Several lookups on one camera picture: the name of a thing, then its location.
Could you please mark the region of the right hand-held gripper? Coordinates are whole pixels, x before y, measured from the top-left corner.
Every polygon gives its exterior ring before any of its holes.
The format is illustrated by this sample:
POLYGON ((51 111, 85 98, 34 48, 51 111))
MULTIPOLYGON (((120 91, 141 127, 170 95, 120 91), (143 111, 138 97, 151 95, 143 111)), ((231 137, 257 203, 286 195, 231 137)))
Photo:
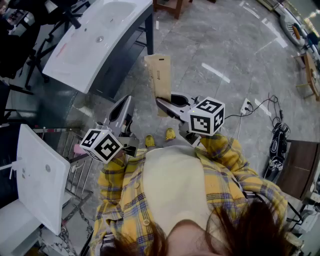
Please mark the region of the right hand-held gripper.
POLYGON ((179 134, 194 148, 200 145, 201 136, 212 137, 225 122, 225 104, 209 96, 172 92, 171 101, 157 97, 156 104, 181 122, 179 134))

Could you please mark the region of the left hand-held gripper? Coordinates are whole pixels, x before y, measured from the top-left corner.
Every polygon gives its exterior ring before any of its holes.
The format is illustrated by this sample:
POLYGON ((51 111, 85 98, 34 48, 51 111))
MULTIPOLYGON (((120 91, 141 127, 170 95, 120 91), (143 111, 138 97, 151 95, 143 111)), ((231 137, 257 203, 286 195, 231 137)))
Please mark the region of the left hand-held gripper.
POLYGON ((134 157, 139 147, 139 139, 130 131, 133 119, 133 97, 124 96, 118 100, 109 113, 108 122, 115 125, 102 125, 89 129, 79 144, 89 156, 104 164, 109 163, 115 156, 124 151, 134 157))

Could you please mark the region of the person's right forearm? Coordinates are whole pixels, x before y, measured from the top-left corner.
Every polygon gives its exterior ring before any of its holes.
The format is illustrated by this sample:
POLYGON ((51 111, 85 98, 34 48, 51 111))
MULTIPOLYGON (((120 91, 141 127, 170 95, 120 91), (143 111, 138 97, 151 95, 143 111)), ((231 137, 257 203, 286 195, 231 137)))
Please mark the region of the person's right forearm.
POLYGON ((202 135, 200 142, 208 157, 227 168, 237 180, 240 180, 242 175, 257 175, 244 157, 240 143, 233 137, 217 132, 211 137, 202 135))

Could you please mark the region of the white power strip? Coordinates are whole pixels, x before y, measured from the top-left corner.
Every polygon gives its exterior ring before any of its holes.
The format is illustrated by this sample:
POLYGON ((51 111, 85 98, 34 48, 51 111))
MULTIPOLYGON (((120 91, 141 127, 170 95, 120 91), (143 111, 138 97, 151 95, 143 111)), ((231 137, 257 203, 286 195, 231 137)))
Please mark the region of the white power strip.
POLYGON ((240 108, 240 114, 244 116, 244 115, 247 115, 248 113, 251 113, 253 110, 254 108, 251 102, 247 98, 245 98, 240 108))

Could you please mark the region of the white sink with deep basin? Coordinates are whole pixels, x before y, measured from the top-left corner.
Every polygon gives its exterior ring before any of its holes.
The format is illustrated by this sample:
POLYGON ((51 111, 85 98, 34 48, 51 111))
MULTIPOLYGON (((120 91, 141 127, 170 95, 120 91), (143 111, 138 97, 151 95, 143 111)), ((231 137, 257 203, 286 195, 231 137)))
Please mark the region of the white sink with deep basin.
POLYGON ((153 0, 95 0, 50 55, 43 74, 84 94, 112 50, 153 0))

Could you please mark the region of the chrome metal rack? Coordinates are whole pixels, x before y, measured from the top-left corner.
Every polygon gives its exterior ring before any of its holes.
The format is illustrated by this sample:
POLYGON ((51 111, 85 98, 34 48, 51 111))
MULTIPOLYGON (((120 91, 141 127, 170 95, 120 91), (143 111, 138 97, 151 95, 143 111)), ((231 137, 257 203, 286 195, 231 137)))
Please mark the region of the chrome metal rack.
POLYGON ((92 195, 86 183, 93 159, 86 153, 77 152, 76 145, 83 139, 80 127, 46 128, 36 127, 33 131, 70 163, 67 171, 66 191, 73 197, 85 200, 92 195))

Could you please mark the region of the black metal sink stand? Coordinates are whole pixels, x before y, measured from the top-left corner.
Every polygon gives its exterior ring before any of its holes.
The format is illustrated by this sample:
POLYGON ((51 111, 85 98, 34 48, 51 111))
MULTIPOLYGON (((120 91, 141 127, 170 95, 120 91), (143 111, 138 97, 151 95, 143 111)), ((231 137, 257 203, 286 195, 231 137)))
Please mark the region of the black metal sink stand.
POLYGON ((143 49, 154 53, 154 8, 149 6, 127 29, 103 63, 89 92, 114 101, 122 82, 143 49))

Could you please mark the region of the person's torso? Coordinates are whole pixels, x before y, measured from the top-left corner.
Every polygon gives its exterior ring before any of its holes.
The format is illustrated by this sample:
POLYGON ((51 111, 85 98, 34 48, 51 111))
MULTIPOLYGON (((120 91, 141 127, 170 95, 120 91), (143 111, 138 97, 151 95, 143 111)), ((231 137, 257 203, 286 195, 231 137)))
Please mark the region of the person's torso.
POLYGON ((288 202, 274 183, 236 179, 202 143, 139 151, 120 201, 97 207, 90 256, 289 256, 288 202))

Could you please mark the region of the reddish brown wooden stand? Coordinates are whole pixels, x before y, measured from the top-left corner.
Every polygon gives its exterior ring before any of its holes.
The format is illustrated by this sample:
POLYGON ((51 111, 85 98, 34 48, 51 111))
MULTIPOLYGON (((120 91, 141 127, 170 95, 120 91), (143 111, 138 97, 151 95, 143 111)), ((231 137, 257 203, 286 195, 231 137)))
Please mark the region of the reddish brown wooden stand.
POLYGON ((176 20, 179 19, 183 5, 192 4, 194 0, 173 0, 174 5, 165 5, 160 3, 160 0, 153 1, 153 11, 157 12, 159 10, 166 11, 172 14, 176 20))

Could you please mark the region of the black floor device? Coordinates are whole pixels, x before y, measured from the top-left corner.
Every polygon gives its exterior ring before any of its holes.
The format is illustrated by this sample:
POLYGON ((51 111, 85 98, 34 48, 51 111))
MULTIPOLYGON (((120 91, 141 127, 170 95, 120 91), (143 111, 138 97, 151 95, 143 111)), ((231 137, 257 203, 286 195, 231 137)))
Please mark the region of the black floor device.
POLYGON ((285 123, 277 123, 272 131, 269 147, 269 160, 266 165, 264 178, 273 181, 283 170, 287 152, 287 134, 290 129, 285 123))

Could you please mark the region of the white flat washbasin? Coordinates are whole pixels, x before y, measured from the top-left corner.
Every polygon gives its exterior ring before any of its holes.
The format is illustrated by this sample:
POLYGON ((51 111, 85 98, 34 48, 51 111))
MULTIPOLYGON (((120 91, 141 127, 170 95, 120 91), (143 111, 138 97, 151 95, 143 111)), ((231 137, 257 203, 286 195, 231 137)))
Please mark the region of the white flat washbasin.
POLYGON ((70 163, 29 126, 22 124, 17 144, 18 198, 55 235, 61 232, 62 209, 70 163))

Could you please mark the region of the white oval tub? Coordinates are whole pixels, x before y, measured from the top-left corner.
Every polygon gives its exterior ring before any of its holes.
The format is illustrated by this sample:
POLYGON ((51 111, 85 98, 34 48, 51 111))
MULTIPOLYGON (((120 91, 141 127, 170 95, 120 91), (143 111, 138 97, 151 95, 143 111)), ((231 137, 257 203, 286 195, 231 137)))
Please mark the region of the white oval tub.
POLYGON ((287 14, 281 14, 279 22, 284 33, 294 45, 298 47, 303 47, 305 45, 305 36, 300 26, 294 22, 290 16, 287 14))

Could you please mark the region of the dark brown wooden cabinet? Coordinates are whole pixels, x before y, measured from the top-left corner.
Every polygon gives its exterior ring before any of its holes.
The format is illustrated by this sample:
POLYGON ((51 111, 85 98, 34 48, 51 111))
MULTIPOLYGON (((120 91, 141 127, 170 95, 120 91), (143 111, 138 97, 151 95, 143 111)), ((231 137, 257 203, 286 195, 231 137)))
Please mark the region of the dark brown wooden cabinet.
POLYGON ((277 186, 286 194, 303 201, 312 186, 320 164, 320 142, 288 140, 283 170, 277 186))

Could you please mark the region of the round wooden side table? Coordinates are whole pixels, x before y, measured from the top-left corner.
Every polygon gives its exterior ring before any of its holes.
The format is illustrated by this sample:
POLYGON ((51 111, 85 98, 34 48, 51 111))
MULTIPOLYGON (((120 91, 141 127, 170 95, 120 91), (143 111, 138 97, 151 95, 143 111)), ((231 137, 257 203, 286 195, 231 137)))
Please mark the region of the round wooden side table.
POLYGON ((304 54, 293 56, 293 59, 298 63, 304 64, 304 70, 306 75, 306 82, 298 84, 295 87, 310 87, 312 93, 305 96, 304 99, 315 96, 315 100, 320 102, 320 74, 316 68, 315 62, 312 56, 306 51, 304 54))

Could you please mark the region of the white cabinet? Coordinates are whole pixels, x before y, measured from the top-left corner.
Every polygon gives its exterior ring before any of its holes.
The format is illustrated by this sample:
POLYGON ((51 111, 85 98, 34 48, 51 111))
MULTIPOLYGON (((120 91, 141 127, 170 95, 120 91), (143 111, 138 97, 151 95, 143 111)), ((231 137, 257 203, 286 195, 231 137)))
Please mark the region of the white cabinet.
POLYGON ((18 199, 0 209, 0 256, 24 256, 38 241, 41 222, 18 199))

